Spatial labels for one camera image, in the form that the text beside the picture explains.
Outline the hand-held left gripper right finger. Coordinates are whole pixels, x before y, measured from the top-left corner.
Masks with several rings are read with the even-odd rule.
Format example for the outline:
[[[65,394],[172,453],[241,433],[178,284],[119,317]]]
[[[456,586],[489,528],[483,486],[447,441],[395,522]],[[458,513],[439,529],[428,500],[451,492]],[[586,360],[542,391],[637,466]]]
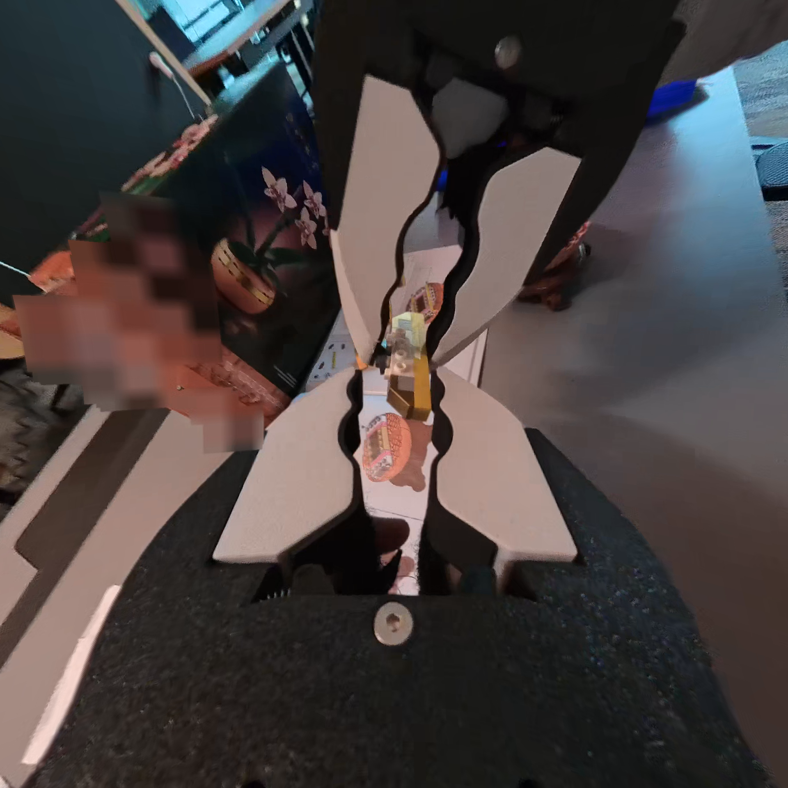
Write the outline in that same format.
[[[450,586],[475,569],[509,586],[525,563],[567,564],[577,546],[520,420],[442,367],[432,379],[426,508],[426,585]]]

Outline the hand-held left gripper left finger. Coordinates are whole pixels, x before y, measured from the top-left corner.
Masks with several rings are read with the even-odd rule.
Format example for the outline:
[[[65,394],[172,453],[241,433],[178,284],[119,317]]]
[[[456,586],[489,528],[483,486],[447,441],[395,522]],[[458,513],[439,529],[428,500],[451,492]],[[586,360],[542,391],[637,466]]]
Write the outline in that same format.
[[[340,444],[351,413],[347,368],[294,402],[267,430],[213,559],[271,564],[318,537],[354,494],[354,461]]]

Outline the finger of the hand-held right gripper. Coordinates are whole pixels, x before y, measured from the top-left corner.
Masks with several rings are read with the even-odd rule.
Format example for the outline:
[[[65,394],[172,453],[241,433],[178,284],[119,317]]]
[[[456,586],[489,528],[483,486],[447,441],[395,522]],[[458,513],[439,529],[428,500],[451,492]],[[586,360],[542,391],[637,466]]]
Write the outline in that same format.
[[[522,287],[580,165],[543,148],[487,181],[431,326],[431,365],[442,367],[507,307]]]
[[[439,163],[438,142],[408,89],[366,76],[330,234],[344,320],[365,364],[389,321],[404,232],[431,195]]]

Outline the brick pot model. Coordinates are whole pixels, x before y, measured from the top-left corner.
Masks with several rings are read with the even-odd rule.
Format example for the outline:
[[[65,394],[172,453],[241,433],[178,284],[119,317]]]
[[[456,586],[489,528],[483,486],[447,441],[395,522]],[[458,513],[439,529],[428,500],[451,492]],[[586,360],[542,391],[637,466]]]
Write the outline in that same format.
[[[541,275],[522,286],[517,302],[540,304],[553,312],[570,307],[592,254],[586,239],[591,226],[591,221],[585,222]]]

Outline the white yellow brick strip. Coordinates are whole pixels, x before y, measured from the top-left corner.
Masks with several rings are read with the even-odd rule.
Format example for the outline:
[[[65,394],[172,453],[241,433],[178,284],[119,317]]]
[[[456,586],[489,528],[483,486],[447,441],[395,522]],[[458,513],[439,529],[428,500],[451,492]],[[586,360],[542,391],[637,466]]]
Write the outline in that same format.
[[[392,318],[385,336],[387,403],[403,419],[426,422],[432,411],[426,323],[422,314]]]

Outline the blue plastic bin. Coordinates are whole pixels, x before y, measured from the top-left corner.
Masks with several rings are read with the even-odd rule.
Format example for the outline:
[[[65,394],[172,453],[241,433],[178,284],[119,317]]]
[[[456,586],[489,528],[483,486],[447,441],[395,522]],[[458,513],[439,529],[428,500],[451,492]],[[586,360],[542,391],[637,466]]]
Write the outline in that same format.
[[[646,125],[666,122],[704,103],[708,89],[702,80],[675,81],[655,90],[645,119]]]

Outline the white instruction booklet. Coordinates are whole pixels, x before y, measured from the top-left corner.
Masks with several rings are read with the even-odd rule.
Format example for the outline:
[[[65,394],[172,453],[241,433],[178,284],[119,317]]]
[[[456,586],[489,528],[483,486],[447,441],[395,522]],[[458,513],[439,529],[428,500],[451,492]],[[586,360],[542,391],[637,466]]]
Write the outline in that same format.
[[[444,302],[444,282],[457,263],[461,247],[444,247],[405,254],[403,279],[390,301],[390,313],[421,314],[426,327],[438,316]],[[310,371],[306,392],[319,387],[356,363],[355,350],[344,316],[340,313]],[[427,486],[424,466],[431,445],[432,419],[405,419],[387,401],[388,385],[377,370],[363,373],[364,408],[360,414],[362,443],[357,459],[371,483],[409,487],[420,493]]]

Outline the black flower print box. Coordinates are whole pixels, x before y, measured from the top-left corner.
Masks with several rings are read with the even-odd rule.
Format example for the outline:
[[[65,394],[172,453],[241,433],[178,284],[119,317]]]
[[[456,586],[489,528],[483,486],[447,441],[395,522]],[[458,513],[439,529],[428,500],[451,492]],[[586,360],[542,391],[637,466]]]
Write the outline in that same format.
[[[340,310],[312,119],[284,64],[187,127],[2,304],[2,360],[103,410],[270,424]]]

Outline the black panel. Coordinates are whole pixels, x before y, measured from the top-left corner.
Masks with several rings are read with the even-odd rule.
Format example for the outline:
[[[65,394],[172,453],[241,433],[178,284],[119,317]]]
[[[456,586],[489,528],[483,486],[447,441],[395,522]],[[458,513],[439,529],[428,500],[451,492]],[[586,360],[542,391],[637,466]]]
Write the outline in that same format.
[[[2,302],[191,122],[118,2],[1,2]]]

